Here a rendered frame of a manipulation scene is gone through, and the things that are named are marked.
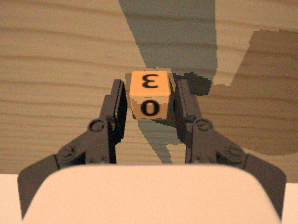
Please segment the orange calendar cube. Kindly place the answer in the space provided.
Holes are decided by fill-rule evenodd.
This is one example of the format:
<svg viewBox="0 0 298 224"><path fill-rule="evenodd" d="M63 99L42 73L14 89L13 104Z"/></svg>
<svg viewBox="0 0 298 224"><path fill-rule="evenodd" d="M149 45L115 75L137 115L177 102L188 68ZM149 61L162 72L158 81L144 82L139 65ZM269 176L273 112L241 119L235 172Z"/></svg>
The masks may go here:
<svg viewBox="0 0 298 224"><path fill-rule="evenodd" d="M170 105L167 71L134 71L130 87L133 119L167 119Z"/></svg>

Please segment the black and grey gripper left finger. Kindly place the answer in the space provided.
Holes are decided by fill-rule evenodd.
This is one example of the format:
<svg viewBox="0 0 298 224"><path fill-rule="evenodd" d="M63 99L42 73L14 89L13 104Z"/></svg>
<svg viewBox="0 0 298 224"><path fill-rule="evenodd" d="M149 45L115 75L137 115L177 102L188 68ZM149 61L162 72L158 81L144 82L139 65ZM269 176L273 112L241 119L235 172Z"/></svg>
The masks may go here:
<svg viewBox="0 0 298 224"><path fill-rule="evenodd" d="M124 138L127 115L124 81L114 79L111 94L105 95L99 118L87 131L52 154L26 168L17 177L22 221L42 183L61 169L85 164L117 164L115 145ZM86 155L86 158L85 158Z"/></svg>

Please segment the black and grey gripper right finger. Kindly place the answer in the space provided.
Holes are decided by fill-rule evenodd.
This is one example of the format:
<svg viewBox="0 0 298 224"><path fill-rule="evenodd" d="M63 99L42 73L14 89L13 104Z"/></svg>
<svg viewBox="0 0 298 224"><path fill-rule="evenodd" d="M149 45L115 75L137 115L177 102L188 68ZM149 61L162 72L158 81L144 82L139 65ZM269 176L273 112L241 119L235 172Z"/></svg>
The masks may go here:
<svg viewBox="0 0 298 224"><path fill-rule="evenodd" d="M186 79L176 81L173 102L177 137L186 145L185 164L222 164L251 173L261 183L282 223L287 178L277 166L244 150L214 130L202 118L195 94Z"/></svg>

